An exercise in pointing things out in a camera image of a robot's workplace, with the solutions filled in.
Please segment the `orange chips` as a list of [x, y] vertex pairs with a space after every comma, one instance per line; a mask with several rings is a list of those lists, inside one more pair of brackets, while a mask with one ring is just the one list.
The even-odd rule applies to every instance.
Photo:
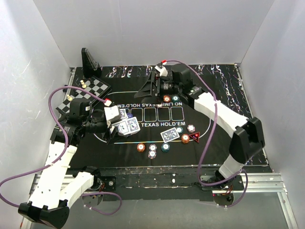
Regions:
[[170, 96], [164, 95], [164, 96], [163, 96], [163, 101], [164, 101], [165, 103], [169, 103], [169, 102], [171, 101]]
[[189, 135], [188, 134], [183, 134], [182, 137], [181, 137], [181, 142], [183, 144], [187, 144], [187, 143], [189, 143], [189, 141], [190, 141]]

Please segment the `blue playing card deck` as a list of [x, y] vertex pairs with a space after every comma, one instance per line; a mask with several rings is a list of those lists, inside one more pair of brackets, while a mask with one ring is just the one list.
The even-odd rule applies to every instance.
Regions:
[[133, 135], [140, 131], [140, 126], [136, 117], [123, 119], [114, 125], [122, 136]]

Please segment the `orange poker chip stack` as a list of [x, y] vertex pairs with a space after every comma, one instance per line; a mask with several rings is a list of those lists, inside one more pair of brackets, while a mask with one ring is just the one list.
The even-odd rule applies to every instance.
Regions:
[[138, 152], [144, 152], [145, 151], [145, 144], [144, 143], [139, 143], [137, 145], [137, 151]]

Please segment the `pink chip front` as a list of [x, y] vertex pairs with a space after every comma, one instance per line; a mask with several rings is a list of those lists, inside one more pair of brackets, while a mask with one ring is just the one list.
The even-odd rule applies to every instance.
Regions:
[[154, 159], [154, 158], [156, 157], [156, 151], [149, 151], [148, 157], [149, 157], [150, 159]]

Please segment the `dealt cards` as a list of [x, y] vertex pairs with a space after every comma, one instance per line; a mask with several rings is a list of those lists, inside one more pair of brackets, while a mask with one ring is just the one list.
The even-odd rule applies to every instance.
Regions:
[[177, 138], [180, 138], [180, 135], [175, 127], [161, 132], [160, 135], [164, 143], [168, 143]]

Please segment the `green chips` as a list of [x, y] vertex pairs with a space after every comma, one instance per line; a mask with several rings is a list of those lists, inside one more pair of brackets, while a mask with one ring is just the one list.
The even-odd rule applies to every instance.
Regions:
[[180, 126], [178, 126], [178, 127], [176, 128], [176, 130], [177, 130], [177, 132], [180, 133], [180, 134], [183, 132], [183, 128], [180, 127]]

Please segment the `green poker chip stack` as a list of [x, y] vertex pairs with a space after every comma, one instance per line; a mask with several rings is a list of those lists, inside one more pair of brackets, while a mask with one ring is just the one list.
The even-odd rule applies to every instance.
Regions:
[[170, 150], [170, 145], [168, 143], [163, 143], [161, 146], [163, 152], [168, 152]]

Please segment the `red black all-in marker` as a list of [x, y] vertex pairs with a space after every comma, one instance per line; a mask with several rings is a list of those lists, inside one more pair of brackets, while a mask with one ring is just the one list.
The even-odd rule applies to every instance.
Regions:
[[199, 143], [200, 140], [200, 133], [196, 132], [196, 133], [191, 133], [189, 134], [190, 139], [192, 139], [193, 141]]

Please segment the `dealt card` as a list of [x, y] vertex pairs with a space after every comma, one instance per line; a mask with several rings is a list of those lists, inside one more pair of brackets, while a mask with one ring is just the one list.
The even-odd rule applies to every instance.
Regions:
[[121, 115], [121, 119], [126, 119], [126, 118], [128, 118], [128, 115], [127, 115], [125, 109], [120, 109], [120, 115]]

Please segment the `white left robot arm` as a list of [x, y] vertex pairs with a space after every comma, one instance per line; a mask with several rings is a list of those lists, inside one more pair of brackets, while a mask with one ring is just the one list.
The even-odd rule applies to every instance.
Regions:
[[45, 167], [29, 200], [21, 203], [18, 213], [29, 221], [61, 229], [76, 200], [85, 196], [103, 196], [106, 183], [98, 168], [84, 167], [62, 187], [70, 161], [85, 133], [108, 132], [111, 123], [105, 118], [85, 116], [76, 120], [69, 116], [57, 120], [51, 136]]

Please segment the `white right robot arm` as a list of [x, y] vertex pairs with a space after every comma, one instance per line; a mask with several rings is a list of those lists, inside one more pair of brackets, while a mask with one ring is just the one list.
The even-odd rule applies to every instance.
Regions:
[[173, 70], [170, 80], [160, 73], [151, 72], [150, 78], [135, 94], [142, 102], [160, 104], [166, 95], [177, 95], [180, 100], [213, 120], [213, 127], [221, 127], [230, 137], [229, 156], [215, 173], [215, 179], [206, 186], [217, 185], [220, 189], [228, 189], [244, 165], [265, 146], [262, 122], [240, 115], [213, 96], [210, 88], [193, 83], [188, 69]]

